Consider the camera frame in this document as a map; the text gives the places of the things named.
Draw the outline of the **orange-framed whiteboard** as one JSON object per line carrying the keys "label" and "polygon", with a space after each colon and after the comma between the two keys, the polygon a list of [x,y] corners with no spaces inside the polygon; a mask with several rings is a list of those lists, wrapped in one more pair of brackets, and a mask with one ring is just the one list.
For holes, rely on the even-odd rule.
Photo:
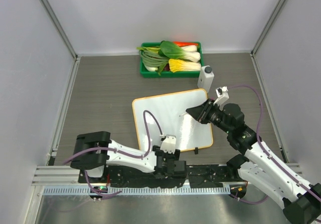
{"label": "orange-framed whiteboard", "polygon": [[201,105],[207,99],[204,89],[193,89],[133,100],[132,110],[139,149],[146,151],[148,148],[148,138],[143,120],[145,110],[151,112],[155,117],[153,119],[149,114],[146,114],[145,117],[152,145],[161,144],[159,129],[155,123],[158,121],[164,135],[176,136],[176,148],[182,152],[212,146],[214,138],[210,124],[200,124],[189,114],[179,116],[186,113],[187,108]]}

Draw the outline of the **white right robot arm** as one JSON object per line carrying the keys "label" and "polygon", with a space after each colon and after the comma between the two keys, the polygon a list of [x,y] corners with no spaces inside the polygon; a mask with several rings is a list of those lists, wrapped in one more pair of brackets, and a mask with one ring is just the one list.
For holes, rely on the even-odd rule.
{"label": "white right robot arm", "polygon": [[320,221],[320,184],[311,184],[278,158],[245,124],[239,105],[220,108],[213,100],[186,112],[201,124],[212,123],[227,133],[229,144],[239,154],[228,161],[227,177],[250,182],[282,209],[290,223]]}

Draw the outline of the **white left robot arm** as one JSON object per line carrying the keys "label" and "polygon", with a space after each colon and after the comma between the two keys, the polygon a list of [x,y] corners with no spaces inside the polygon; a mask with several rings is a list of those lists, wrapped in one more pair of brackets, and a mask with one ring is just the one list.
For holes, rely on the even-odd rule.
{"label": "white left robot arm", "polygon": [[104,167],[125,166],[154,174],[157,178],[185,178],[186,161],[181,161],[174,135],[160,136],[161,144],[150,145],[147,151],[133,149],[110,138],[106,131],[80,134],[76,138],[74,153],[66,162],[70,167],[89,171],[95,183],[102,183],[107,176]]}

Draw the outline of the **white plastic bottle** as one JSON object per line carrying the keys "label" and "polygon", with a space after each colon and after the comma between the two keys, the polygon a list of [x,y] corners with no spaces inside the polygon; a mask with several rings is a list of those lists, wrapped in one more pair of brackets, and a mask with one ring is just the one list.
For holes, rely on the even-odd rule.
{"label": "white plastic bottle", "polygon": [[204,89],[208,93],[211,88],[213,79],[214,73],[212,67],[209,65],[203,66],[201,67],[197,87]]}

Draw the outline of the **yellow-leaf cabbage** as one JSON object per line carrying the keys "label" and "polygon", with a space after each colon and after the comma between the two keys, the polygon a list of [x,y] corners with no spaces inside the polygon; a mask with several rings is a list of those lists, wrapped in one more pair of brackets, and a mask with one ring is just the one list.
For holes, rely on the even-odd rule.
{"label": "yellow-leaf cabbage", "polygon": [[180,59],[170,59],[169,60],[170,71],[184,72],[184,71],[200,71],[201,64],[198,62],[184,61]]}

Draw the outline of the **white radish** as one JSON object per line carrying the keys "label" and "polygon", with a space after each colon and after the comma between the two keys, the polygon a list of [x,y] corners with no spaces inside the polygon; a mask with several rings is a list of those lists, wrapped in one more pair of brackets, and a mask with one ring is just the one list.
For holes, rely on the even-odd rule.
{"label": "white radish", "polygon": [[158,70],[157,67],[149,67],[149,66],[145,66],[146,70],[149,72],[156,72]]}

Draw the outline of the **green plastic tray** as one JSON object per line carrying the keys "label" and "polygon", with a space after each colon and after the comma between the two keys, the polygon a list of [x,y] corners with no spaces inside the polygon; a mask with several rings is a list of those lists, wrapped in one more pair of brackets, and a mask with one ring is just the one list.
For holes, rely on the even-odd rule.
{"label": "green plastic tray", "polygon": [[[203,55],[202,55],[202,47],[201,43],[199,43],[198,51],[201,54],[201,60],[198,61],[198,63],[201,64],[201,67],[204,66],[203,63]],[[142,43],[140,47],[160,47],[161,42],[156,42],[156,43]],[[174,78],[174,77],[198,77],[200,74],[200,71],[184,71],[184,72],[171,72],[170,67],[169,67],[169,62],[166,65],[159,66],[158,70],[156,72],[149,72],[145,68],[146,65],[143,64],[142,59],[140,58],[140,73],[144,78],[158,78],[158,77],[169,77],[169,78]]]}

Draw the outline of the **green bok choy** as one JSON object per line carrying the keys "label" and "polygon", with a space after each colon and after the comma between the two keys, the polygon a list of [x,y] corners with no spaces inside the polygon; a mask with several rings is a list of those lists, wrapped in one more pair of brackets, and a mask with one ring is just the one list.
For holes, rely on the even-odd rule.
{"label": "green bok choy", "polygon": [[171,59],[189,60],[192,62],[198,62],[201,60],[201,54],[199,52],[184,50],[170,41],[162,41],[160,43],[160,52]]}

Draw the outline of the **orange carrot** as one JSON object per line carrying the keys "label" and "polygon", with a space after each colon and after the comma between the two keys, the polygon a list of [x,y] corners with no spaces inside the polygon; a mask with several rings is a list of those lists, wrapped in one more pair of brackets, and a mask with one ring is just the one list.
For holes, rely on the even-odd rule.
{"label": "orange carrot", "polygon": [[199,46],[199,43],[197,42],[178,42],[178,41],[173,41],[174,44],[176,44],[179,47],[184,47],[184,46]]}

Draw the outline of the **green long beans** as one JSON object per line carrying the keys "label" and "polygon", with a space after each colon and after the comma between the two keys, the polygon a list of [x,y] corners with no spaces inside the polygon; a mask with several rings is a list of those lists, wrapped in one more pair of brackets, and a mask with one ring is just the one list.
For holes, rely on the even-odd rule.
{"label": "green long beans", "polygon": [[169,58],[160,55],[160,47],[137,47],[144,65],[148,67],[159,67],[168,64]]}

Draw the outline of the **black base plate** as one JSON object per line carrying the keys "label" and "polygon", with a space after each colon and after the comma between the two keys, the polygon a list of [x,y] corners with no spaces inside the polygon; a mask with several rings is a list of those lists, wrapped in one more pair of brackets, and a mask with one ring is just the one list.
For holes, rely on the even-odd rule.
{"label": "black base plate", "polygon": [[106,167],[103,176],[89,177],[91,184],[102,183],[116,188],[180,188],[188,181],[191,188],[222,187],[224,182],[243,182],[237,172],[228,166],[190,165],[186,177],[156,178],[152,173],[143,173],[131,167]]}

